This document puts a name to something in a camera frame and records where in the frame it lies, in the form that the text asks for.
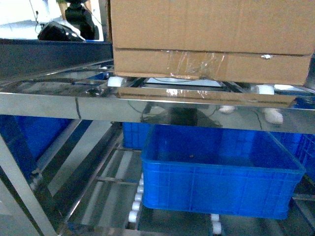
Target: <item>wire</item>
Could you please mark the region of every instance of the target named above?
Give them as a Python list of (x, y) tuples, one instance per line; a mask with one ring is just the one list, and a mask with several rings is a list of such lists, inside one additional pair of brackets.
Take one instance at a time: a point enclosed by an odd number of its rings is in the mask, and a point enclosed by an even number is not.
[(258, 115), (258, 113), (256, 111), (253, 111), (253, 112), (256, 114), (256, 116), (258, 118), (260, 129), (262, 130), (262, 125), (261, 125), (261, 121), (260, 121), (259, 115)]
[(214, 111), (213, 111), (210, 115), (201, 117), (200, 119), (207, 119), (207, 118), (210, 118), (210, 117), (213, 116), (214, 113), (215, 113), (216, 111), (218, 111), (218, 110), (219, 110), (219, 107), (216, 106), (216, 108), (214, 109)]
[(101, 26), (104, 26), (100, 21), (98, 21), (98, 19), (96, 18), (96, 16), (85, 6), (84, 6), (84, 9), (86, 9), (93, 17), (94, 19), (96, 19), (96, 21), (101, 25)]
[[(130, 101), (128, 101), (128, 105), (129, 105), (133, 110), (135, 110), (137, 113), (140, 113), (140, 114), (144, 115), (144, 112), (141, 112), (141, 111), (135, 109), (135, 108), (130, 104)], [(160, 115), (160, 113), (159, 113), (159, 114), (146, 114), (146, 115), (157, 116), (157, 115)]]
[(35, 32), (36, 33), (38, 33), (37, 31), (36, 31), (36, 28), (37, 28), (37, 26), (38, 26), (38, 24), (39, 24), (39, 22), (38, 22), (38, 11), (36, 11), (36, 16), (35, 16), (35, 21), (36, 21), (36, 26), (35, 26)]
[(155, 79), (157, 81), (160, 81), (160, 82), (163, 82), (163, 83), (187, 83), (187, 82), (194, 81), (194, 80), (186, 80), (186, 81), (182, 81), (182, 82), (178, 82), (178, 81), (176, 81), (176, 82), (168, 82), (168, 81), (159, 80), (157, 78), (153, 78), (153, 79)]

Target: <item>metal leg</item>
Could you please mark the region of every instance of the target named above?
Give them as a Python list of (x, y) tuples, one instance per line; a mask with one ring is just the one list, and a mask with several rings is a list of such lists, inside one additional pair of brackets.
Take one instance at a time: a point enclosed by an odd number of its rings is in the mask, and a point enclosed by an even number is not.
[(11, 152), (0, 136), (0, 166), (45, 236), (56, 236), (52, 224), (33, 194)]
[(21, 229), (23, 229), (25, 235), (40, 235), (1, 179), (0, 199), (2, 200), (4, 206), (9, 209), (9, 213), (16, 219)]

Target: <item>metal frame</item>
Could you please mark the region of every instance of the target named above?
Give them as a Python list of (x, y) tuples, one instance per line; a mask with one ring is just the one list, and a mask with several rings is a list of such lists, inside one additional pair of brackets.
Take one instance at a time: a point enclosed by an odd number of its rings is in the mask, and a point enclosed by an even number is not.
[[(57, 229), (52, 224), (52, 219), (55, 220), (56, 215), (49, 216), (47, 210), (43, 208), (44, 202), (52, 204), (52, 209), (55, 206), (57, 209), (65, 206), (60, 210), (60, 215), (56, 220), (59, 223), (67, 222), (92, 182), (109, 181), (134, 185), (132, 181), (124, 179), (97, 177), (97, 173), (109, 162), (111, 152), (115, 149), (121, 133), (120, 125), (114, 123), (113, 128), (102, 138), (102, 142), (95, 146), (92, 151), (94, 156), (89, 156), (93, 165), (89, 164), (90, 160), (87, 158), (72, 175), (74, 180), (83, 177), (86, 184), (78, 188), (78, 191), (69, 192), (68, 187), (71, 186), (71, 181), (69, 181), (56, 196), (53, 198), (49, 196), (46, 184), (56, 173), (56, 171), (50, 172), (53, 169), (51, 166), (56, 163), (58, 166), (62, 165), (66, 157), (61, 157), (58, 152), (64, 148), (72, 135), (79, 134), (78, 137), (83, 135), (86, 127), (91, 123), (86, 120), (315, 133), (313, 125), (315, 123), (313, 88), (315, 87), (312, 73), (306, 85), (298, 87), (304, 91), (300, 95), (294, 95), (290, 91), (287, 95), (253, 95), (247, 88), (236, 83), (221, 83), (222, 88), (213, 89), (176, 86), (170, 88), (168, 85), (142, 86), (145, 84), (145, 78), (129, 78), (128, 83), (125, 84), (128, 88), (117, 89), (108, 87), (106, 80), (87, 80), (85, 77), (89, 72), (113, 72), (113, 67), (109, 66), (112, 63), (110, 44), (91, 46), (82, 43), (28, 42), (26, 49), (23, 49), (25, 43), (22, 41), (0, 40), (0, 45), (4, 46), (1, 57), (6, 57), (5, 60), (4, 58), (0, 60), (0, 69), (3, 73), (0, 76), (2, 80), (0, 114), (84, 120), (74, 121), (63, 136), (56, 140), (56, 143), (42, 156), (40, 171), (44, 175), (44, 181), (34, 189), (34, 192), (3, 138), (0, 137), (0, 166), (33, 218), (33, 222), (31, 220), (28, 222), (21, 215), (25, 226), (30, 228), (30, 231), (33, 227), (39, 235), (55, 236), (59, 230), (64, 235), (68, 232), (66, 225), (62, 229), (60, 227)], [(14, 53), (11, 54), (12, 52), (21, 50), (18, 53), (20, 57), (29, 57), (30, 48), (38, 46), (40, 47), (36, 50), (37, 56), (31, 57), (31, 61), (25, 60), (18, 65), (21, 69), (19, 73), (17, 73), (18, 70), (12, 71), (12, 68), (7, 67), (8, 64), (16, 62), (17, 56)], [(63, 52), (65, 47), (67, 51), (70, 47), (67, 57)], [(44, 67), (38, 58), (41, 58), (41, 61), (46, 60), (49, 66), (42, 69)], [(235, 110), (230, 114), (222, 113), (219, 111), (222, 105), (233, 106)], [(277, 112), (283, 116), (283, 124), (268, 123), (264, 118), (265, 108), (277, 109)], [(38, 197), (40, 194), (47, 194), (48, 198), (40, 199)], [(100, 234), (95, 233), (95, 235), (106, 235), (107, 231), (102, 230)], [(135, 231), (109, 229), (108, 232), (110, 235), (115, 235), (115, 233), (137, 235)]]

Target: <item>white wall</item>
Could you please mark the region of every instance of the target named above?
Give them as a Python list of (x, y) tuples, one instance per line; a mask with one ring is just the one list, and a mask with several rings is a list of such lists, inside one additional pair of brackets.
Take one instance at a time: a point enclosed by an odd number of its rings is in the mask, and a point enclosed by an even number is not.
[(20, 21), (35, 21), (34, 13), (38, 11), (38, 21), (48, 22), (61, 16), (56, 0), (48, 0), (49, 14), (43, 0), (0, 0), (0, 25)]

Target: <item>white roller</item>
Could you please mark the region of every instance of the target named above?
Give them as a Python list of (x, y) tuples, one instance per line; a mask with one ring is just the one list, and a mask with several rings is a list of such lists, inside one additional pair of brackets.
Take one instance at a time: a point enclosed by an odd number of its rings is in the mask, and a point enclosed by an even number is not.
[(255, 86), (255, 92), (258, 94), (270, 94), (274, 95), (275, 94), (275, 89), (274, 87), (270, 85), (256, 85)]
[(231, 114), (235, 111), (236, 107), (234, 106), (220, 106), (219, 111), (224, 114)]
[(137, 188), (137, 193), (143, 193), (144, 192), (144, 188), (143, 186), (139, 185), (138, 188)]
[(136, 193), (134, 200), (140, 202), (142, 200), (142, 193)]
[(137, 210), (131, 210), (129, 212), (128, 221), (130, 223), (136, 223), (137, 222), (137, 215), (138, 215), (138, 211)]
[(263, 110), (265, 113), (265, 119), (268, 123), (271, 124), (283, 124), (284, 123), (284, 117), (283, 115), (278, 112), (275, 108), (265, 108)]
[(211, 221), (219, 221), (220, 216), (219, 216), (219, 214), (211, 214), (210, 219), (211, 219)]
[(140, 202), (134, 201), (134, 202), (132, 203), (132, 210), (138, 211), (139, 209), (140, 209)]
[(127, 82), (127, 79), (124, 77), (113, 76), (108, 79), (107, 86), (108, 87), (121, 87), (126, 82)]
[(214, 235), (220, 235), (222, 233), (221, 223), (218, 221), (212, 221), (212, 230)]

